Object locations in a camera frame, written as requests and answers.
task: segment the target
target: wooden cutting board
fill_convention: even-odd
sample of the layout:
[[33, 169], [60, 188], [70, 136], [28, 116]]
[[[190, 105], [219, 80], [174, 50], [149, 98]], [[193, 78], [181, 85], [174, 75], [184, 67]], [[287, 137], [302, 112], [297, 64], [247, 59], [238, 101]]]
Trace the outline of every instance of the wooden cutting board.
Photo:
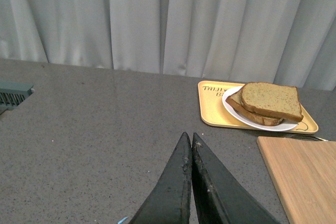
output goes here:
[[257, 140], [291, 224], [336, 223], [336, 142]]

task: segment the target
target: bread slice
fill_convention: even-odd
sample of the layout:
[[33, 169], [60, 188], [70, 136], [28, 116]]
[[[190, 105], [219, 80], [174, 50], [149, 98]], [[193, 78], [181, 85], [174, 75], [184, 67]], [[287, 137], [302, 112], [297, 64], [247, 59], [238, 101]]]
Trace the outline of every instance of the bread slice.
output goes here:
[[250, 112], [295, 122], [303, 119], [297, 87], [250, 82], [241, 90], [241, 104]]
[[264, 126], [276, 126], [279, 125], [282, 122], [282, 118], [272, 118], [268, 116], [262, 116], [257, 113], [249, 112], [248, 110], [244, 109], [240, 102], [241, 97], [241, 91], [242, 89], [238, 90], [236, 93], [228, 96], [226, 98], [226, 102], [231, 105], [232, 108], [234, 108], [237, 112], [239, 112], [241, 115], [246, 117], [247, 119], [251, 120], [252, 122], [255, 122], [257, 124], [261, 124]]

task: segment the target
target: green object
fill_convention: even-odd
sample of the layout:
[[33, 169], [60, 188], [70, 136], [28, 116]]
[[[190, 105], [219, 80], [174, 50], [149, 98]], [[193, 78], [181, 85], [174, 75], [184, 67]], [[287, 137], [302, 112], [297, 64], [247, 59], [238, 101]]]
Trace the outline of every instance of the green object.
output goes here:
[[32, 93], [32, 84], [0, 81], [0, 109], [13, 110]]

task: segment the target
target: sandwich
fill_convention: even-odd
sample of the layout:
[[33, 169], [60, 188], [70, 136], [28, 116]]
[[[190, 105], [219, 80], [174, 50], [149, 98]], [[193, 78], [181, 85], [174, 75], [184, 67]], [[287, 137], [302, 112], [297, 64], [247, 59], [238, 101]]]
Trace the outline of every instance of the sandwich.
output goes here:
[[247, 119], [265, 126], [276, 126], [283, 119], [303, 119], [297, 87], [249, 82], [226, 102]]

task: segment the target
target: bread crust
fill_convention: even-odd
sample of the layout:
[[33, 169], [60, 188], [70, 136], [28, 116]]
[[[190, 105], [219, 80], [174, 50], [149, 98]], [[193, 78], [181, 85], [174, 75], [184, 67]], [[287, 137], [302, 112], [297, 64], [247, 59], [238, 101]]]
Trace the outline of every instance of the bread crust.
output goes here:
[[249, 112], [248, 110], [244, 109], [242, 104], [237, 103], [232, 96], [235, 95], [236, 93], [228, 96], [226, 98], [226, 102], [234, 108], [237, 112], [239, 112], [241, 115], [246, 117], [247, 119], [251, 120], [252, 122], [255, 122], [257, 124], [261, 124], [264, 126], [276, 126], [279, 125], [282, 122], [282, 118], [266, 118], [262, 115], [259, 115], [257, 113]]
[[258, 114], [261, 114], [261, 115], [265, 115], [265, 116], [273, 116], [273, 117], [279, 117], [279, 118], [284, 118], [284, 119], [287, 119], [287, 120], [290, 120], [290, 121], [295, 121], [295, 122], [301, 122], [302, 119], [303, 119], [303, 115], [302, 115], [302, 108], [301, 108], [301, 104], [299, 102], [299, 94], [297, 92], [297, 101], [299, 102], [300, 104], [300, 116], [296, 116], [294, 114], [290, 114], [290, 113], [284, 113], [284, 112], [281, 112], [281, 111], [274, 111], [274, 110], [267, 110], [267, 109], [262, 109], [262, 108], [258, 108], [252, 104], [248, 104], [246, 102], [246, 100], [244, 99], [244, 89], [247, 87], [246, 85], [244, 85], [242, 87], [242, 95], [241, 95], [241, 104], [242, 106], [250, 111], [250, 112], [255, 112], [255, 113], [258, 113]]

